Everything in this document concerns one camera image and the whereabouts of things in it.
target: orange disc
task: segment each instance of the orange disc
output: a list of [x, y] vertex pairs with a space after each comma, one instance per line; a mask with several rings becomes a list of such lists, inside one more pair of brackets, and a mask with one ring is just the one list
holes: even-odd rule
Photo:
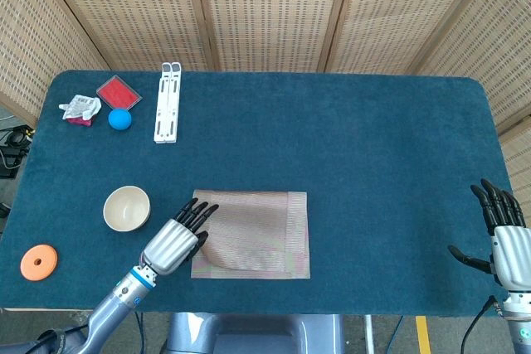
[[40, 281], [49, 277], [57, 266], [57, 252], [49, 245], [29, 249], [20, 262], [20, 272], [25, 279]]

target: blue table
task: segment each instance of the blue table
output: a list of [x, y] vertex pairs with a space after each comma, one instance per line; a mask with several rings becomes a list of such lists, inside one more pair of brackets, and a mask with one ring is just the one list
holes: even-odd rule
[[[469, 190], [509, 187], [490, 109], [470, 79], [383, 75], [184, 72], [176, 144], [155, 144], [158, 72], [119, 73], [143, 97], [124, 132], [104, 105], [90, 128], [58, 104], [94, 95], [113, 75], [53, 81], [0, 241], [0, 306], [93, 308], [192, 191], [308, 192], [311, 279], [160, 278], [143, 311], [471, 315], [493, 279], [457, 263], [448, 244], [487, 258]], [[117, 233], [105, 198], [136, 185], [152, 204], [139, 230]], [[30, 247], [59, 254], [54, 274], [22, 278]]]

